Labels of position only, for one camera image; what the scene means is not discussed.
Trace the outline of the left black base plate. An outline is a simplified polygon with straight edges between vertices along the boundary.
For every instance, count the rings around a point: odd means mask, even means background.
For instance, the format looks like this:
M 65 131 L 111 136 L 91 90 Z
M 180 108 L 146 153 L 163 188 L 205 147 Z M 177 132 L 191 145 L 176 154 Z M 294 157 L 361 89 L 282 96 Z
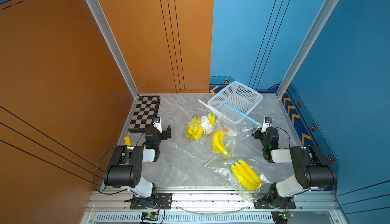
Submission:
M 133 210 L 146 210 L 146 209 L 159 209 L 160 205 L 165 210 L 169 210 L 172 207 L 172 193 L 159 193 L 152 194 L 151 197 L 141 198 L 135 197 L 130 205 L 130 209 Z

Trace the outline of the yellow banana bunch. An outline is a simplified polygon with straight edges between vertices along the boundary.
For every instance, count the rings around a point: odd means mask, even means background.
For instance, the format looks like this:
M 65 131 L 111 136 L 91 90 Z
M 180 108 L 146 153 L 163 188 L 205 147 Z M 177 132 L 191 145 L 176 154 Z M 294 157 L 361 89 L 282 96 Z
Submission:
M 257 173 L 243 160 L 231 165 L 231 171 L 240 184 L 248 191 L 259 190 L 262 180 Z
M 216 116 L 208 113 L 206 116 L 194 117 L 188 123 L 186 137 L 194 140 L 200 139 L 203 135 L 210 135 L 216 123 Z
M 223 142 L 223 138 L 229 132 L 229 130 L 230 128 L 224 128 L 223 130 L 219 130 L 214 134 L 212 138 L 212 148 L 215 153 L 226 158 L 232 157 Z

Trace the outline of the green circuit board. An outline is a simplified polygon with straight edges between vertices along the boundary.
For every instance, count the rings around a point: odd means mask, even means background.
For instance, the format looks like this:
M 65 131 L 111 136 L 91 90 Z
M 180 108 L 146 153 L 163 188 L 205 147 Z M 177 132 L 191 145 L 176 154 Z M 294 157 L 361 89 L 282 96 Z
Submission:
M 288 220 L 294 218 L 294 216 L 292 212 L 283 212 L 278 217 L 283 220 L 283 223 L 287 224 Z
M 140 222 L 147 224 L 157 224 L 159 220 L 159 212 L 143 212 L 141 213 Z

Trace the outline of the right green circuit board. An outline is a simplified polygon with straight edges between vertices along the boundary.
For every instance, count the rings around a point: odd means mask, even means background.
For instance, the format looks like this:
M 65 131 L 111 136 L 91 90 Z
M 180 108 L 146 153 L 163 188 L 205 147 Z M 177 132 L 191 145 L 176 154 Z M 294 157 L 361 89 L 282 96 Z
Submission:
M 278 217 L 283 220 L 283 223 L 287 224 L 288 220 L 294 218 L 294 216 L 292 212 L 283 212 Z

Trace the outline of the near zip-top bag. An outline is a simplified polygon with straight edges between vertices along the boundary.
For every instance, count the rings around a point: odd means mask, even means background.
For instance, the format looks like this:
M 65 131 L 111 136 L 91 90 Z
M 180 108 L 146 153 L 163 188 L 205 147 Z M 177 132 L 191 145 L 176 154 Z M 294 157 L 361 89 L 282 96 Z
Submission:
M 249 203 L 260 200 L 265 195 L 264 185 L 270 183 L 252 159 L 216 156 L 204 168 L 224 176 L 238 195 Z

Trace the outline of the aluminium corner post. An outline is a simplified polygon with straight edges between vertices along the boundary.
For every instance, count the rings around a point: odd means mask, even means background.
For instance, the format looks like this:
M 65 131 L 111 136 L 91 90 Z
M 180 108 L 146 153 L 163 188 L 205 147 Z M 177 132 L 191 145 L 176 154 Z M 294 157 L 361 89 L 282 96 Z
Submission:
M 298 49 L 290 67 L 288 68 L 281 85 L 279 86 L 276 97 L 281 99 L 286 92 L 288 86 L 292 82 L 294 76 L 298 72 L 300 66 L 305 60 L 307 54 L 315 43 L 317 37 L 322 31 L 324 25 L 332 14 L 339 0 L 324 0 L 320 10 L 318 11 L 305 39 L 303 40 L 300 48 Z
M 102 6 L 99 0 L 85 0 L 99 29 L 100 32 L 113 56 L 115 62 L 133 96 L 133 98 L 139 98 L 139 91 L 136 87 L 134 79 L 130 73 L 128 65 L 124 59 L 124 56 L 120 50 L 120 47 L 115 39 L 115 36 L 112 32 L 112 29 L 109 25 L 109 22 L 104 14 Z

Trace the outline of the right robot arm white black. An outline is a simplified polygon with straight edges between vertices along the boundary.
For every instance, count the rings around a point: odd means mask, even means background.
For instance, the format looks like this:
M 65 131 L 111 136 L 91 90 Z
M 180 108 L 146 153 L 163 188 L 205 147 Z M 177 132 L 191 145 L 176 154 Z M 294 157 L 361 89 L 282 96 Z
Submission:
M 313 187 L 337 185 L 337 174 L 319 147 L 291 146 L 281 149 L 279 131 L 275 127 L 255 131 L 254 138 L 261 141 L 263 156 L 267 162 L 292 164 L 294 170 L 292 176 L 271 184 L 268 193 L 257 203 L 273 208 L 286 207 L 296 195 Z

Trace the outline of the left aluminium corner post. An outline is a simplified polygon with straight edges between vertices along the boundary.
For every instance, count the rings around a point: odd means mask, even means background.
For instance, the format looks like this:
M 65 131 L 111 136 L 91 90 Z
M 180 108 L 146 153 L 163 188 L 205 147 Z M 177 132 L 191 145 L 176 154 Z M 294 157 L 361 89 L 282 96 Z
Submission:
M 99 0 L 85 0 L 99 29 L 100 32 L 113 56 L 115 62 L 133 96 L 133 98 L 139 98 L 139 91 L 136 87 L 134 79 L 130 73 L 128 65 L 124 59 L 124 56 L 120 50 L 120 47 L 115 39 L 115 36 L 112 32 L 112 29 L 109 25 L 109 22 L 104 14 L 102 6 Z

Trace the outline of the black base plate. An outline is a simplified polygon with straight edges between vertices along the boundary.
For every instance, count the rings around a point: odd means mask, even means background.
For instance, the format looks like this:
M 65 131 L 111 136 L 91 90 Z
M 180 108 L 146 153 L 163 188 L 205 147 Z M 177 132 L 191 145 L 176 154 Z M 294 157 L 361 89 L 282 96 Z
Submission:
M 294 199 L 291 197 L 284 198 L 279 195 L 271 196 L 266 194 L 254 202 L 255 209 L 296 209 Z
M 152 194 L 151 197 L 141 198 L 135 197 L 130 205 L 130 209 L 133 210 L 146 210 L 146 209 L 159 209 L 160 205 L 165 210 L 169 210 L 172 207 L 172 193 L 159 193 Z

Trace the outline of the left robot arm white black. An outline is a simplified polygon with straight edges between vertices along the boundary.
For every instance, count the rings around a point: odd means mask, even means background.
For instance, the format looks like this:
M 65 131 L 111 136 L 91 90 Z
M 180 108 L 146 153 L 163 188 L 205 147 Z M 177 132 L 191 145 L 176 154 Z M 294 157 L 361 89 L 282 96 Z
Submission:
M 135 209 L 162 206 L 162 198 L 158 196 L 156 185 L 142 176 L 142 166 L 144 163 L 156 162 L 161 142 L 171 137 L 171 126 L 162 131 L 156 127 L 148 127 L 142 145 L 117 146 L 104 173 L 105 186 L 133 193 L 133 197 L 124 202 L 131 202 Z

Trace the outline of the left green circuit board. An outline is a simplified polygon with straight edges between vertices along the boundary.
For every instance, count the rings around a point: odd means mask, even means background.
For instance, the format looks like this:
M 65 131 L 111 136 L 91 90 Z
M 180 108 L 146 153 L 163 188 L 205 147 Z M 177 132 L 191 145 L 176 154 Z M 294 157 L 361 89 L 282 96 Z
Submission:
M 141 213 L 140 222 L 147 224 L 157 224 L 159 220 L 159 212 L 143 212 Z

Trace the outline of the black brown checkerboard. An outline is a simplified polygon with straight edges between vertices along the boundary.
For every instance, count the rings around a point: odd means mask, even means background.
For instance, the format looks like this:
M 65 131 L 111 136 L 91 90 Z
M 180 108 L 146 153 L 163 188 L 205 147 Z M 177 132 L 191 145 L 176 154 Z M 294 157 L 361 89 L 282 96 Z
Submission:
M 158 95 L 144 95 L 138 98 L 130 118 L 129 133 L 144 133 L 157 117 L 160 103 Z

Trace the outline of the white perforated plastic basket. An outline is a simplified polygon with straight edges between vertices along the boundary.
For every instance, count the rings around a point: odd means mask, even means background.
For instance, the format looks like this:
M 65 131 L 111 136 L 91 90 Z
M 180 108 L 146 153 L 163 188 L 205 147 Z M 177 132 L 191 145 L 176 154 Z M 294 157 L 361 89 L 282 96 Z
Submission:
M 263 95 L 254 89 L 240 82 L 232 82 L 209 99 L 207 104 L 230 123 L 238 124 L 244 116 L 237 111 L 249 115 L 262 100 Z

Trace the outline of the right aluminium corner post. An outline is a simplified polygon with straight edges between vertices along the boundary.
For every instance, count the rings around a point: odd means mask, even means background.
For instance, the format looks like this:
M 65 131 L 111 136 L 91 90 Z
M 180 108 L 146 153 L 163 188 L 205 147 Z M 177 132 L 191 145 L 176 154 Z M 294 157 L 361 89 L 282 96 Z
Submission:
M 305 39 L 303 40 L 300 48 L 298 49 L 290 67 L 288 68 L 281 85 L 279 86 L 276 97 L 281 99 L 286 92 L 288 86 L 292 82 L 294 76 L 298 72 L 300 66 L 305 60 L 307 54 L 315 43 L 317 37 L 322 31 L 324 25 L 332 14 L 339 0 L 324 0 L 320 10 L 318 11 Z

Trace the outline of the small yellow block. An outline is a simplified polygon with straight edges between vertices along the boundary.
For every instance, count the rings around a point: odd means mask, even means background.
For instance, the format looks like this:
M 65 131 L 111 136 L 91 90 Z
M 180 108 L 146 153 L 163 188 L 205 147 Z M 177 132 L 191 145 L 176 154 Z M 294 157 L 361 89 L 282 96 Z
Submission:
M 132 147 L 132 142 L 129 136 L 125 137 L 124 140 L 127 147 Z

